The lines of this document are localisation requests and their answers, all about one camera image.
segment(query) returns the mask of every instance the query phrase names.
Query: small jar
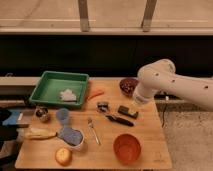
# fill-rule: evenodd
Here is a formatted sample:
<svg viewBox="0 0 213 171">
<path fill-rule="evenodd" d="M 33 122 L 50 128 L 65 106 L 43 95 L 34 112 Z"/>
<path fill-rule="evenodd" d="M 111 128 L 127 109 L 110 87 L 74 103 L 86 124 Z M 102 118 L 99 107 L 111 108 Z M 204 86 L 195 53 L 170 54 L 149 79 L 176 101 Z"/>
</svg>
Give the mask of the small jar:
<svg viewBox="0 0 213 171">
<path fill-rule="evenodd" d="M 48 109 L 46 107 L 38 107 L 36 109 L 36 116 L 41 122 L 47 122 L 50 120 L 50 114 L 48 113 Z"/>
</svg>

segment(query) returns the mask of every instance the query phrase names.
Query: dark wall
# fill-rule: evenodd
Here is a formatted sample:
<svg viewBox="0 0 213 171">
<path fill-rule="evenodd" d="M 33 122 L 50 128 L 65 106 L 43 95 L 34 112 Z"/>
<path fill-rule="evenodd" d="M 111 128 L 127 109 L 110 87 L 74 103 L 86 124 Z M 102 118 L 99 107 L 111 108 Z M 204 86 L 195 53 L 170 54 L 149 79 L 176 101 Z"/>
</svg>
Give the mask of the dark wall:
<svg viewBox="0 0 213 171">
<path fill-rule="evenodd" d="M 90 76 L 136 76 L 170 58 L 177 73 L 212 76 L 211 36 L 0 36 L 0 75 L 40 76 L 45 70 Z"/>
</svg>

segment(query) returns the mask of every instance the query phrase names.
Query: cable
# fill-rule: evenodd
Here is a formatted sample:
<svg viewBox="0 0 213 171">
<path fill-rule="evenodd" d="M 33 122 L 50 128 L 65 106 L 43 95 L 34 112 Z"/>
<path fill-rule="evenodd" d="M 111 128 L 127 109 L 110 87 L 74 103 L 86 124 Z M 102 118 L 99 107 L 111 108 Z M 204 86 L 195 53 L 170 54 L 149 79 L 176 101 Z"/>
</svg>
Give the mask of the cable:
<svg viewBox="0 0 213 171">
<path fill-rule="evenodd" d="M 167 103 L 165 104 L 164 108 L 163 108 L 163 113 L 162 113 L 162 127 L 164 127 L 164 123 L 165 123 L 165 111 L 167 108 Z"/>
</svg>

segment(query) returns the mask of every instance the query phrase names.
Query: green tray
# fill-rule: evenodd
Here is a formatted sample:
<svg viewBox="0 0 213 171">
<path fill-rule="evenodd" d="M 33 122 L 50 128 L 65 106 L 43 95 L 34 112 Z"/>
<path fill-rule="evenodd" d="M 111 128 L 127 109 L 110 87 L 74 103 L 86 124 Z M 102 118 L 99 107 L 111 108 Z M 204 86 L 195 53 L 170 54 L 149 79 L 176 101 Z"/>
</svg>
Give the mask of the green tray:
<svg viewBox="0 0 213 171">
<path fill-rule="evenodd" d="M 89 75 L 45 71 L 30 96 L 30 103 L 57 107 L 81 108 L 84 103 Z M 77 97 L 76 102 L 63 102 L 60 92 L 70 89 Z"/>
</svg>

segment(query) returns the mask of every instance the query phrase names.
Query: blue object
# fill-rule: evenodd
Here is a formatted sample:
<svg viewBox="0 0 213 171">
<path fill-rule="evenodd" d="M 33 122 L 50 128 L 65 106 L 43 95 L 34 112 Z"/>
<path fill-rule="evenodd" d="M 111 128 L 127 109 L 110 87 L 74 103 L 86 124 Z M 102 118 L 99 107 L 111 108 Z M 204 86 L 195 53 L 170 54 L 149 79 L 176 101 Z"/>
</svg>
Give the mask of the blue object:
<svg viewBox="0 0 213 171">
<path fill-rule="evenodd" d="M 61 108 L 56 112 L 56 118 L 62 126 L 70 124 L 69 110 L 66 108 Z"/>
<path fill-rule="evenodd" d="M 67 144 L 72 146 L 77 146 L 81 143 L 83 139 L 83 135 L 80 131 L 74 130 L 69 126 L 64 126 L 59 134 L 58 137 L 63 139 Z"/>
<path fill-rule="evenodd" d="M 11 109 L 9 110 L 12 114 L 9 118 L 3 121 L 3 125 L 15 125 L 17 124 L 18 117 L 21 113 L 21 109 Z"/>
</svg>

